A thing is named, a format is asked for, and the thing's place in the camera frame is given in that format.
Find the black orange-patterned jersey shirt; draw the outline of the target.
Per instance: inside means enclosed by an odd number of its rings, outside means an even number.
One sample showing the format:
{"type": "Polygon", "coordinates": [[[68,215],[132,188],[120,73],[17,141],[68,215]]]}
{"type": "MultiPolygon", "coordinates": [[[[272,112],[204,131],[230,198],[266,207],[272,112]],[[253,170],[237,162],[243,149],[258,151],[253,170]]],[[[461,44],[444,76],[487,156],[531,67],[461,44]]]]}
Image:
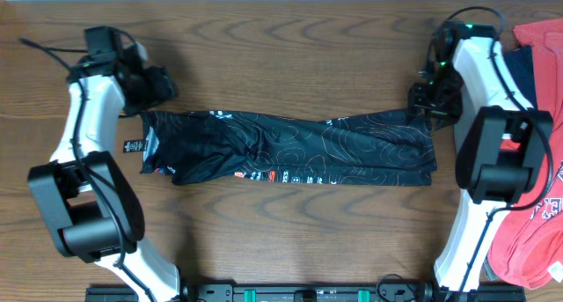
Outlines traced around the black orange-patterned jersey shirt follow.
{"type": "Polygon", "coordinates": [[[436,170],[430,122],[406,110],[312,122],[269,114],[145,112],[143,173],[187,185],[236,176],[248,180],[374,186],[428,186],[436,170]]]}

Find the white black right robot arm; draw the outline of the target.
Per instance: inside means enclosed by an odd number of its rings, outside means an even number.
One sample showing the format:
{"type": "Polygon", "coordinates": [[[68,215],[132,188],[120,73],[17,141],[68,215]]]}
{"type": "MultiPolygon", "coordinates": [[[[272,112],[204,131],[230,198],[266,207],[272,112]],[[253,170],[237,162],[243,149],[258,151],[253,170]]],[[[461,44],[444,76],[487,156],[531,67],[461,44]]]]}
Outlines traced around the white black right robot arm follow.
{"type": "Polygon", "coordinates": [[[502,55],[500,31],[490,25],[444,21],[433,33],[423,82],[408,108],[453,126],[460,188],[456,219],[434,264],[434,299],[476,301],[479,274],[502,221],[523,210],[551,157],[553,120],[523,96],[502,55]]]}

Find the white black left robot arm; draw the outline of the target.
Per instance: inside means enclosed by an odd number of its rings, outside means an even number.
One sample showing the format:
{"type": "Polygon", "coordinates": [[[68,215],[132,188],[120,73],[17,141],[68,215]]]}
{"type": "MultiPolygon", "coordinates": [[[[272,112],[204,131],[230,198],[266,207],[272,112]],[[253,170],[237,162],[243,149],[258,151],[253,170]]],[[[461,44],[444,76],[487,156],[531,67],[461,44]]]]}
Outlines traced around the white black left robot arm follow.
{"type": "Polygon", "coordinates": [[[58,252],[108,269],[137,301],[187,301],[179,268],[145,237],[143,209],[113,158],[121,114],[154,103],[161,68],[144,46],[90,42],[67,77],[69,112],[48,163],[27,182],[58,252]]]}

